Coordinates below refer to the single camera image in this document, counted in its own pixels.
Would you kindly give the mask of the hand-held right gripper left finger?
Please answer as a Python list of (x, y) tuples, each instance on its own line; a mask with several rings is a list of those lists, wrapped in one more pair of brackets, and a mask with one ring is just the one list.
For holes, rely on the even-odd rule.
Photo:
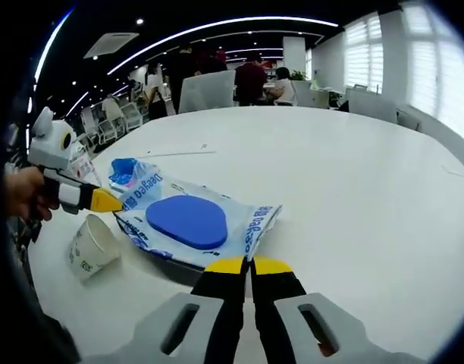
[(128, 344), (83, 363), (232, 363), (243, 327), (247, 258), (219, 259), (190, 293), (143, 318)]

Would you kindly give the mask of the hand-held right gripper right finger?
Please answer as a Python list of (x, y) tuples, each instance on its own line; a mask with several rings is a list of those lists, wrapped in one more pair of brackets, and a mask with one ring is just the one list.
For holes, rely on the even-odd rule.
[(364, 324), (320, 293), (306, 293), (286, 263), (251, 261), (256, 329), (269, 363), (420, 363), (368, 339)]

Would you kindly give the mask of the person's left hand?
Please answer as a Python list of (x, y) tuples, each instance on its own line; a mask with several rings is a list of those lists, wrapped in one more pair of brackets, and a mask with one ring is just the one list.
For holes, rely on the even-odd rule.
[(43, 194), (45, 181), (35, 166), (5, 174), (3, 177), (4, 209), (7, 218), (17, 216), (24, 220), (36, 216), (40, 221), (50, 221), (52, 210), (59, 207), (58, 200)]

